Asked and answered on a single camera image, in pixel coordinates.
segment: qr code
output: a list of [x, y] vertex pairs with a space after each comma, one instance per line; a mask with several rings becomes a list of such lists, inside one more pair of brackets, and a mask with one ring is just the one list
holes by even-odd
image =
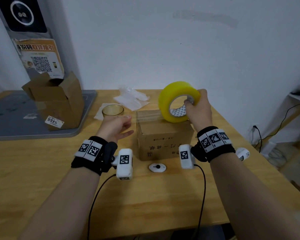
[[52, 72], [49, 60], [47, 57], [31, 56], [35, 69], [38, 72]]

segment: tape roll core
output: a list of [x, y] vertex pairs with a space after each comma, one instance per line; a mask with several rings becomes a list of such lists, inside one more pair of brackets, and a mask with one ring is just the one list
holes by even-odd
[[172, 123], [188, 120], [185, 105], [179, 108], [171, 108], [173, 101], [181, 96], [187, 96], [187, 99], [194, 105], [196, 105], [200, 99], [199, 91], [185, 81], [173, 82], [161, 91], [158, 106], [165, 120]]

